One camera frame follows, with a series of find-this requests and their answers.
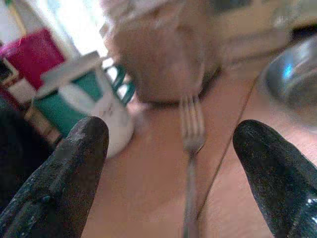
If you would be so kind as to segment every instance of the teal mug handle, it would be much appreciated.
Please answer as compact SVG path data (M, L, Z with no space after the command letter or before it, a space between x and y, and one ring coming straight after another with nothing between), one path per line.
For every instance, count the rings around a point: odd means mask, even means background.
M120 64L116 64L116 65L113 65L109 68L106 68L105 69L105 72L107 72L108 69L110 68L116 68L117 70L117 77L115 78L114 82L112 83L112 89L114 91L114 93L116 95L118 95L118 89L125 85L127 90L125 92L125 94L123 95L123 97L121 98L121 102L124 106L126 106L128 104L128 102L132 99L133 95L134 95L134 92L135 92L135 86L133 84L133 82L129 82L129 83L123 83L123 80L124 80L124 77L125 77L125 74L126 74L126 71L125 71L125 68L124 66L120 65Z

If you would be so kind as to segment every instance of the stainless steel bowl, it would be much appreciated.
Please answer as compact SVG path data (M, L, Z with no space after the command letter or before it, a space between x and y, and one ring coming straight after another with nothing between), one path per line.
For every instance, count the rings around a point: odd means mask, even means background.
M317 127L317 36L287 49L261 73L268 94L309 127Z

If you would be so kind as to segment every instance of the metal fork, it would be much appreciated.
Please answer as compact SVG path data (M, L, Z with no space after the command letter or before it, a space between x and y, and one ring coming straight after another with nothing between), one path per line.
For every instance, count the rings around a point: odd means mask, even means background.
M195 169L196 155L206 141L204 118L198 96L185 96L179 104L184 150L189 155L184 238L198 238Z

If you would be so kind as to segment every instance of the pink container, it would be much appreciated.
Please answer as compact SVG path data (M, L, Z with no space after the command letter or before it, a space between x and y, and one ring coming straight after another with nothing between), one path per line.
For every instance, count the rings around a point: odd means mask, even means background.
M47 29L4 45L0 57L6 58L35 89L43 85L42 73L65 61Z

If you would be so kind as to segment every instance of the table surface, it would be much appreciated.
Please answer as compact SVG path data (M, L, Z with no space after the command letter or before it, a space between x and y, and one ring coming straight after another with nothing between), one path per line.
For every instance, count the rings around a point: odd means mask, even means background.
M202 98L207 141L197 158L197 206L202 238L272 237L232 146L239 121L257 119L295 144L315 164L317 135L293 121L257 86L274 55L224 70ZM186 166L178 107L132 101L135 132L105 162L83 238L182 235Z

